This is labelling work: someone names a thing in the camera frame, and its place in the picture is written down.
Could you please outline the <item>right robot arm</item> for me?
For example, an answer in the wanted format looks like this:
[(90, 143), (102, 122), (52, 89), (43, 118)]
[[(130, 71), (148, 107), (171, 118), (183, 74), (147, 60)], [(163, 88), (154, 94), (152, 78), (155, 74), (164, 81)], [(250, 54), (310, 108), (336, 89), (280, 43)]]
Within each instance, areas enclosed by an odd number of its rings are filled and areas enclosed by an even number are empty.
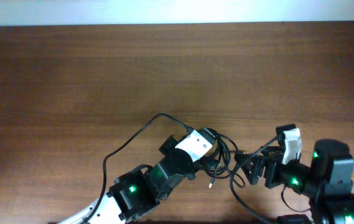
[(242, 169), (251, 185), (265, 178), (265, 187), (283, 185), (309, 199), (311, 216), (296, 211), (276, 218), (276, 223), (354, 223), (352, 174), (354, 159), (344, 142), (321, 139), (315, 143), (310, 166), (300, 163), (300, 140), (280, 140), (278, 146), (266, 144), (259, 152), (235, 155), (236, 168)]

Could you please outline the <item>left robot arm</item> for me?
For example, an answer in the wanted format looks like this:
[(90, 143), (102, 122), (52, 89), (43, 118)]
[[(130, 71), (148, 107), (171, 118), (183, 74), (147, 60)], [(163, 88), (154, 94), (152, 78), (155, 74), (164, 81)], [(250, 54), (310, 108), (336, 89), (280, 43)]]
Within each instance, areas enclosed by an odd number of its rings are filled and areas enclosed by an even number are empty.
[(155, 209), (185, 178), (193, 180), (198, 160), (214, 140), (193, 131), (180, 141), (170, 136), (159, 148), (164, 158), (155, 166), (140, 165), (118, 177), (101, 201), (61, 221), (67, 223), (129, 223)]

